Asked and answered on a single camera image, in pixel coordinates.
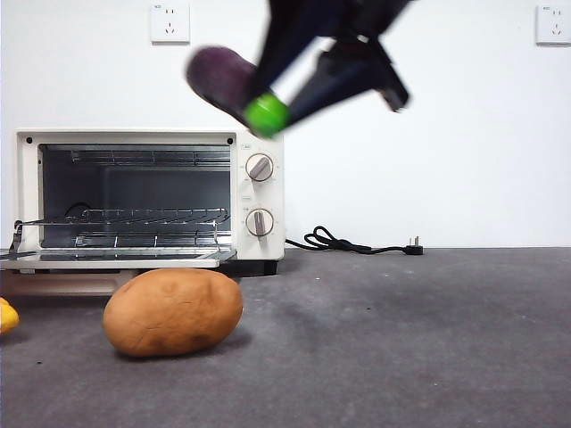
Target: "oven rack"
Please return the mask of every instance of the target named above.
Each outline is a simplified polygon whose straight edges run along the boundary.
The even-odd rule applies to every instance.
[[[163,226],[163,225],[206,225],[216,229],[217,225],[230,218],[224,208],[184,210],[83,210],[78,216],[62,216],[23,221],[22,226]]]

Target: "oven window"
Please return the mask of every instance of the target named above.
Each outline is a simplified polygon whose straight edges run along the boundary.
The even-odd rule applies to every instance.
[[[43,144],[42,247],[229,243],[227,145]]]

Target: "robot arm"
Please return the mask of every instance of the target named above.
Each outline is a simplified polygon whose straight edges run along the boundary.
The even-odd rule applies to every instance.
[[[257,67],[228,49],[223,53],[220,49],[225,48],[211,48],[189,63],[187,80],[202,98],[266,137],[369,89],[379,91],[398,111],[409,94],[378,39],[408,2],[269,0],[271,21]],[[323,36],[335,42],[320,55],[314,74],[286,107],[271,93],[271,84],[315,37]]]

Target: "white wall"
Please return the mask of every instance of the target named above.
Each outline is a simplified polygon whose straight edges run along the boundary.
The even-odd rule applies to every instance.
[[[150,45],[151,3],[2,1],[3,247],[16,128],[236,126],[181,69],[203,44],[254,61],[265,2],[190,1],[190,47]],[[413,2],[385,38],[410,107],[394,114],[366,94],[286,132],[288,236],[323,224],[374,245],[413,234],[428,246],[571,245],[571,49],[534,45],[534,6]]]

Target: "toaster oven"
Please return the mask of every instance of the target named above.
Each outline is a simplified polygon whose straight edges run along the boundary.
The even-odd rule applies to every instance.
[[[110,292],[142,269],[284,256],[283,141],[247,131],[22,130],[4,288]]]

